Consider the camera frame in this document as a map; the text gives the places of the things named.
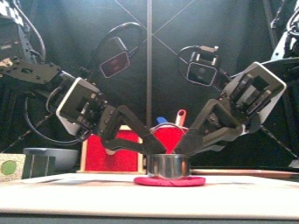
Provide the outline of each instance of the white table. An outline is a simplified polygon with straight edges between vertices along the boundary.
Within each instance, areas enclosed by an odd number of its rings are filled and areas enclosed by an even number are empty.
[[[135,175],[69,173],[0,184],[0,214],[299,221],[299,183],[204,176],[204,186],[157,187]]]

